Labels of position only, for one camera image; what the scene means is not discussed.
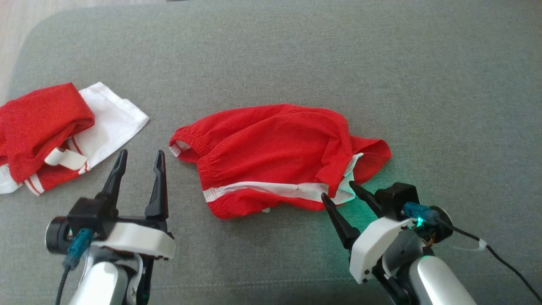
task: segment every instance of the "wooden floor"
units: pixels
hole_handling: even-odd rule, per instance
[[[0,0],[0,105],[28,32],[46,17],[73,8],[164,3],[166,0]]]

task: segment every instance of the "clothing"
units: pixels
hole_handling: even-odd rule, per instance
[[[0,166],[9,164],[12,180],[21,183],[53,149],[93,125],[94,114],[71,83],[11,100],[0,107]]]
[[[282,202],[322,210],[322,192],[348,202],[348,182],[366,182],[391,157],[384,141],[351,136],[342,115],[289,104],[216,113],[179,128],[169,146],[197,164],[205,200],[222,219]]]
[[[61,148],[76,151],[86,156],[87,161],[77,170],[45,164],[24,182],[36,195],[90,171],[126,144],[149,121],[139,108],[101,82],[79,93],[94,113],[95,125],[67,139]]]

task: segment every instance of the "blue connector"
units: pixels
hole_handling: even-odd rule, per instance
[[[91,246],[93,237],[94,231],[87,228],[80,229],[68,248],[68,254],[62,262],[62,267],[69,267],[70,270],[75,270],[77,265],[79,265],[81,256],[83,256],[83,253]]]
[[[406,216],[418,219],[418,226],[421,223],[420,219],[432,226],[437,224],[436,219],[439,216],[438,212],[433,211],[426,206],[415,204],[414,202],[407,202],[403,206],[403,211]]]

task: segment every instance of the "gray couch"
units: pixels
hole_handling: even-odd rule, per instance
[[[132,139],[119,208],[140,215],[158,149],[180,126],[233,107],[293,103],[342,113],[393,158],[366,187],[416,185],[422,203],[488,241],[542,291],[542,5],[519,0],[200,1],[63,12],[38,25],[9,97],[102,81],[151,120]],[[93,196],[115,157],[36,197],[0,197],[0,303],[52,303],[61,257],[46,225]],[[151,304],[390,304],[355,284],[325,212],[290,206],[222,221],[196,168],[167,152],[174,260],[155,265]],[[361,202],[340,211],[359,227]],[[533,304],[487,252],[435,247],[479,304]],[[68,277],[65,298],[79,272]]]

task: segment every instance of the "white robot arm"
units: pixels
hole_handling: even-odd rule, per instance
[[[47,227],[49,252],[67,255],[57,304],[67,274],[77,267],[81,255],[85,268],[70,305],[146,305],[154,261],[175,255],[175,241],[166,223],[164,153],[158,151],[145,217],[118,217],[116,204],[126,160],[123,150],[103,191],[94,199],[80,198],[66,217],[56,217]]]
[[[340,215],[335,203],[322,194],[343,247],[350,252],[350,273],[359,284],[376,278],[396,305],[475,304],[452,270],[431,249],[454,231],[474,238],[480,249],[487,248],[504,262],[483,240],[454,227],[445,211],[420,205],[416,187],[412,185],[394,183],[374,195],[355,182],[350,182],[350,187],[378,217],[359,232]],[[504,264],[540,302],[527,280],[509,264]]]

